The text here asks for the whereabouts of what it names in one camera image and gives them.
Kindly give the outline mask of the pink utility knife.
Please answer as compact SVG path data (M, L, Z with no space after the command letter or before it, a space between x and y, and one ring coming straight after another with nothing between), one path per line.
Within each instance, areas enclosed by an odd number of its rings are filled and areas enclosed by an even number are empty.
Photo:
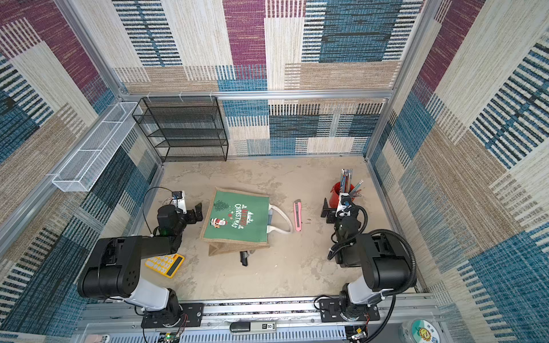
M295 230L301 232L303 229L303 220L302 220L302 202L301 200L296 200L293 204L294 211L294 222Z

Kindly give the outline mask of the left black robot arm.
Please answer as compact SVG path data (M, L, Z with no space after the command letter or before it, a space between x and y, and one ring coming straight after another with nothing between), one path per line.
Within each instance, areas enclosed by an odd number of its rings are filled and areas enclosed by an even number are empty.
M169 204L159 208L159 226L152 235L98 240L79 277L79 295L119 300L139 308L143 329L199 327L204 305L180 304L174 290L146 280L141 267L173 278L185 260L177 252L183 231L187 225L202 220L201 204L186 211Z

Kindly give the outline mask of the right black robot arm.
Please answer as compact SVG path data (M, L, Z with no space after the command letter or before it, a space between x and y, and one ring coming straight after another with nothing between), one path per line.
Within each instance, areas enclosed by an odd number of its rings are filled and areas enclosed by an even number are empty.
M367 213L352 202L332 208L325 201L321 217L334 225L327 259L342 268L361 269L358 279L344 284L337 297L319 296L313 301L321 320L378 321L378 304L387 297L395 300L417 282L417 262L411 246L391 230L367 232Z

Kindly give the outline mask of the green Christmas burlap tote bag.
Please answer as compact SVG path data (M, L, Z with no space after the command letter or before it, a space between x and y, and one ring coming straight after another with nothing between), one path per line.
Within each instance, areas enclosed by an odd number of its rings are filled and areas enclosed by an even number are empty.
M208 244L210 257L267 249L268 234L291 234L293 220L270 203L266 194L217 187L200 239Z

